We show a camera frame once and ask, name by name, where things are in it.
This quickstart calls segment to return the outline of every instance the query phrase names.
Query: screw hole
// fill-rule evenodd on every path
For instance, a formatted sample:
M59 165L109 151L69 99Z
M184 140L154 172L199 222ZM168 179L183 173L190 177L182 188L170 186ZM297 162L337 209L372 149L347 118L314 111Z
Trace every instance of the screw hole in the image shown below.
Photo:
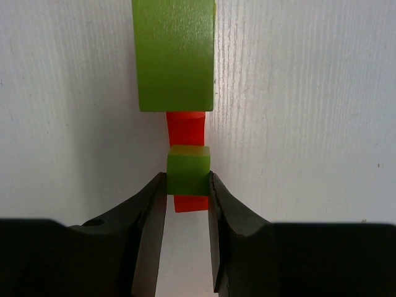
M99 218L94 218L93 220L89 220L83 224L84 227L91 227L91 226L100 226L103 225L105 221L99 219Z

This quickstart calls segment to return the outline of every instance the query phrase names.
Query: stacked blocks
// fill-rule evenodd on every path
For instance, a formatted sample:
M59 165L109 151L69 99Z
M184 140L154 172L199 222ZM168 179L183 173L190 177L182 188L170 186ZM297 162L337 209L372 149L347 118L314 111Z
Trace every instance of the stacked blocks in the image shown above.
M205 113L166 113L170 145L204 145ZM176 212L195 212L208 209L208 197L174 196Z
M132 0L141 111L166 112L167 188L176 212L208 209L213 110L214 0Z

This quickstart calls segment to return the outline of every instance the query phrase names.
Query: white wood-grain surface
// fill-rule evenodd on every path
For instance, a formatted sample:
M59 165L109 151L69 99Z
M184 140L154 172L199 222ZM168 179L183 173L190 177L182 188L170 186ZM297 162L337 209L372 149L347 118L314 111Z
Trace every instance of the white wood-grain surface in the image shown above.
M219 0L212 169L272 221L396 223L396 1ZM0 0L0 216L78 224L166 169L129 0ZM213 296L168 204L158 296Z

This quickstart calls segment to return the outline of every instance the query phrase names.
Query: large green block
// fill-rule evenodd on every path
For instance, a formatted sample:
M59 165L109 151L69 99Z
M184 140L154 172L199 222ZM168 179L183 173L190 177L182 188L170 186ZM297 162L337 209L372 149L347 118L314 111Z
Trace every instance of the large green block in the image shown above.
M132 0L141 111L212 111L215 0Z
M174 145L168 154L166 185L169 195L208 196L210 149Z

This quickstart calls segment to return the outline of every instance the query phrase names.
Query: green block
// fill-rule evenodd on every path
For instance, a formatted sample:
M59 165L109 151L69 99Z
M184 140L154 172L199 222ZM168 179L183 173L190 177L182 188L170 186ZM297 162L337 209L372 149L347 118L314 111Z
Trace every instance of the green block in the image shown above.
M210 149L174 145L168 154L166 185L169 195L208 196Z
M132 0L141 111L212 111L215 0Z

